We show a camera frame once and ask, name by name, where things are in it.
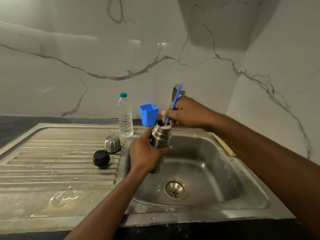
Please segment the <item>blue cup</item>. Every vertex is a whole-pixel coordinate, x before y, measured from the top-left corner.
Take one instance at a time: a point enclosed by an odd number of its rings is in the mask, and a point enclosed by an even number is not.
[[[140,105],[142,125],[147,127],[156,125],[158,112],[159,107],[155,107],[153,104]]]

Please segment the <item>left hand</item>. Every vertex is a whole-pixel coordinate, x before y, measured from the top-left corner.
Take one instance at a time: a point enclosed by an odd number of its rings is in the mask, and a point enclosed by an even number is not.
[[[148,128],[130,148],[131,170],[146,176],[156,165],[157,161],[172,150],[172,146],[155,149],[149,142],[153,127]]]

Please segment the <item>black bottle cap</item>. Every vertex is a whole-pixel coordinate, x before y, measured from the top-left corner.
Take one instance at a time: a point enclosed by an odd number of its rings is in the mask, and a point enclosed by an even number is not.
[[[110,154],[106,150],[96,151],[93,155],[93,164],[100,169],[106,168],[110,162]]]

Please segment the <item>chrome faucet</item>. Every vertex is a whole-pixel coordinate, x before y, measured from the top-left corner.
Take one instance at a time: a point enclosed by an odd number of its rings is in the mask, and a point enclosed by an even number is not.
[[[176,84],[174,85],[173,87],[173,90],[172,90],[172,97],[171,97],[171,102],[173,103],[174,102],[174,99],[176,98],[176,94],[178,92],[178,88],[180,87],[181,84]],[[180,95],[185,95],[186,94],[186,91],[183,90],[183,87],[181,88],[181,91],[180,91]]]

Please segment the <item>sink drain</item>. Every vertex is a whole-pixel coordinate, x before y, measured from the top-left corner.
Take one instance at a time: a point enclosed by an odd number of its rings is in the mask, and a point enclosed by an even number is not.
[[[171,177],[163,183],[163,192],[171,200],[182,200],[187,195],[186,184],[177,177]]]

